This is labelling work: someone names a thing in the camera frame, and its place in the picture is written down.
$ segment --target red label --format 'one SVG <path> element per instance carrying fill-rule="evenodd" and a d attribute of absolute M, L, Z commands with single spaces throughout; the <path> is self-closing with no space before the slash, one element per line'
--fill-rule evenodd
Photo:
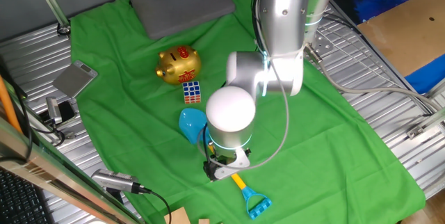
<path fill-rule="evenodd" d="M 195 70 L 185 71 L 183 74 L 179 75 L 178 81 L 183 83 L 186 81 L 190 81 L 191 79 L 195 78 Z"/>
<path fill-rule="evenodd" d="M 189 54 L 185 47 L 178 47 L 177 51 L 182 58 L 188 58 Z"/>

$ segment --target green cloth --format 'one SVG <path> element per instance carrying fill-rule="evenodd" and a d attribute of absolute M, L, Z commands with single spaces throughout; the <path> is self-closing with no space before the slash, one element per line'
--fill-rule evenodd
<path fill-rule="evenodd" d="M 232 51 L 255 49 L 250 0 L 236 12 L 153 41 L 129 5 L 117 0 L 72 19 L 72 60 L 99 76 L 77 97 L 81 117 L 107 168 L 135 175 L 172 210 L 185 207 L 192 223 L 395 223 L 425 204 L 425 196 L 399 160 L 354 108 L 310 63 L 302 90 L 289 97 L 287 142 L 266 165 L 240 173 L 273 202 L 255 221 L 231 179 L 211 183 L 204 157 L 182 135 L 179 114 L 202 111 L 225 80 Z M 155 74 L 157 53 L 191 45 L 202 59 L 197 76 L 203 102 L 185 105 L 181 86 Z M 250 141 L 252 164 L 269 157 L 284 133 L 282 95 L 257 102 Z M 153 195 L 127 194 L 148 223 L 164 223 L 164 204 Z"/>

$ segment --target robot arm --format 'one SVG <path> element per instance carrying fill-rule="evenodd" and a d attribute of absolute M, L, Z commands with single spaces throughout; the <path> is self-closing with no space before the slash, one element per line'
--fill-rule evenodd
<path fill-rule="evenodd" d="M 293 96 L 300 91 L 303 49 L 315 36 L 328 1 L 311 1 L 309 16 L 309 0 L 253 1 L 259 51 L 231 53 L 226 86 L 207 102 L 211 144 L 218 160 L 229 165 L 206 169 L 210 178 L 223 179 L 250 165 L 246 148 L 252 138 L 257 96 L 282 89 Z"/>

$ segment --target gold piggy bank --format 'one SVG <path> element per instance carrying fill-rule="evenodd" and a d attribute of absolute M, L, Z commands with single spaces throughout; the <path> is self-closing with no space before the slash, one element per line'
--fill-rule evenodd
<path fill-rule="evenodd" d="M 156 74 L 169 84 L 178 85 L 190 81 L 200 70 L 200 56 L 190 46 L 171 47 L 159 53 Z"/>

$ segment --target keyboard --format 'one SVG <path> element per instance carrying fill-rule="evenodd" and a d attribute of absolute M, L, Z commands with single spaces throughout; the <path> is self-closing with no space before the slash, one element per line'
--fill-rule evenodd
<path fill-rule="evenodd" d="M 42 190 L 3 168 L 0 168 L 0 223 L 53 223 Z"/>

